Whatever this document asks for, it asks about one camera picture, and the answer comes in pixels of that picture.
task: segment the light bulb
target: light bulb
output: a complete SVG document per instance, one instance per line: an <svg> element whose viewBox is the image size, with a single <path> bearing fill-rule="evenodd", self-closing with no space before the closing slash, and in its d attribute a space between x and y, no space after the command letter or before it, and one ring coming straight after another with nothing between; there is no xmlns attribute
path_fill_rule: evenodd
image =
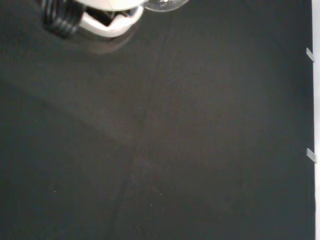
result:
<svg viewBox="0 0 320 240"><path fill-rule="evenodd" d="M169 12L182 7L189 0L148 0L144 7L153 12Z"/></svg>

